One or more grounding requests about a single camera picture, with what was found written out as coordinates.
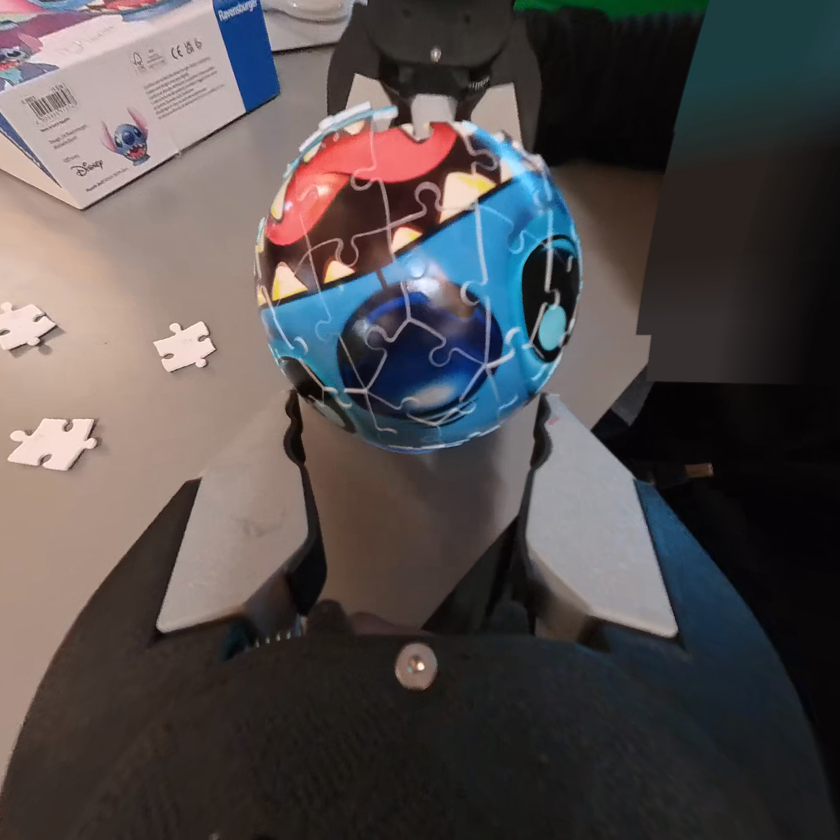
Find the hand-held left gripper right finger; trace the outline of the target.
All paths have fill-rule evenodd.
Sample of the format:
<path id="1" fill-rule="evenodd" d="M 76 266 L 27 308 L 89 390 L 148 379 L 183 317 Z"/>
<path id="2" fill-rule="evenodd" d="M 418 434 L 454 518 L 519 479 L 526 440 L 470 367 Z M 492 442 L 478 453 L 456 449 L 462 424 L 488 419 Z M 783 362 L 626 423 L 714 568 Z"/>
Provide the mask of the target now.
<path id="1" fill-rule="evenodd" d="M 523 542 L 537 635 L 678 624 L 631 472 L 554 394 L 541 396 Z"/>

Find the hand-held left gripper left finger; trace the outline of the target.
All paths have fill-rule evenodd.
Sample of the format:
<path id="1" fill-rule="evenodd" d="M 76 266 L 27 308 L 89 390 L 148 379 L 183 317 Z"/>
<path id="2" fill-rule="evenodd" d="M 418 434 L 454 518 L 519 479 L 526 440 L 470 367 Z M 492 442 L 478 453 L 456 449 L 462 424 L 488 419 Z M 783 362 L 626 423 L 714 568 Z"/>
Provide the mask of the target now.
<path id="1" fill-rule="evenodd" d="M 317 601 L 324 563 L 298 395 L 282 391 L 211 458 L 156 626 L 163 634 L 246 620 L 283 634 Z"/>

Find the blue puzzle ball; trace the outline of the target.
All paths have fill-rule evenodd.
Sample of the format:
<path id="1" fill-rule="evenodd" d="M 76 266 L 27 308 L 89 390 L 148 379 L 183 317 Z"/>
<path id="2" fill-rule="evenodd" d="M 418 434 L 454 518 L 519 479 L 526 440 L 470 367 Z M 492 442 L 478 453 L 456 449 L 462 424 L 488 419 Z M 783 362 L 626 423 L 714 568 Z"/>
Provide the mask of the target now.
<path id="1" fill-rule="evenodd" d="M 327 117 L 255 242 L 272 357 L 300 398 L 383 450 L 486 436 L 571 337 L 581 241 L 543 158 L 504 132 L 396 107 Z"/>

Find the white puzzle piece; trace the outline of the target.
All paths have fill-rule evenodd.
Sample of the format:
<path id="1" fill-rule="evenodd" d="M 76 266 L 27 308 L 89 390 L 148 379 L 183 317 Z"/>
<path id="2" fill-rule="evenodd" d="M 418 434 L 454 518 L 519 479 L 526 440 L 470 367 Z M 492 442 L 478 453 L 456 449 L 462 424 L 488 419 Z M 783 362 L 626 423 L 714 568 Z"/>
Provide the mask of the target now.
<path id="1" fill-rule="evenodd" d="M 10 302 L 1 304 L 1 349 L 4 351 L 36 347 L 56 327 L 49 315 L 35 304 L 22 307 Z"/>
<path id="2" fill-rule="evenodd" d="M 31 432 L 15 430 L 9 438 L 17 446 L 7 462 L 68 471 L 84 452 L 98 446 L 91 435 L 96 423 L 94 418 L 44 418 Z"/>
<path id="3" fill-rule="evenodd" d="M 174 322 L 169 326 L 170 335 L 153 341 L 163 369 L 174 373 L 188 367 L 202 369 L 207 358 L 216 351 L 211 332 L 204 321 L 189 327 Z"/>

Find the white and blue puzzle box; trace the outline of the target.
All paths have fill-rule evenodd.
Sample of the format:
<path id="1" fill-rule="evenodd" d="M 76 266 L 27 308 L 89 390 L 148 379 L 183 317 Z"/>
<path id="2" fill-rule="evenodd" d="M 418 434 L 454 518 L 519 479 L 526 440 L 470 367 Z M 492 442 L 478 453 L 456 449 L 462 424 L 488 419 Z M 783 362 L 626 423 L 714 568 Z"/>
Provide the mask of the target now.
<path id="1" fill-rule="evenodd" d="M 85 209 L 275 98 L 259 1 L 2 1 L 1 168 Z"/>

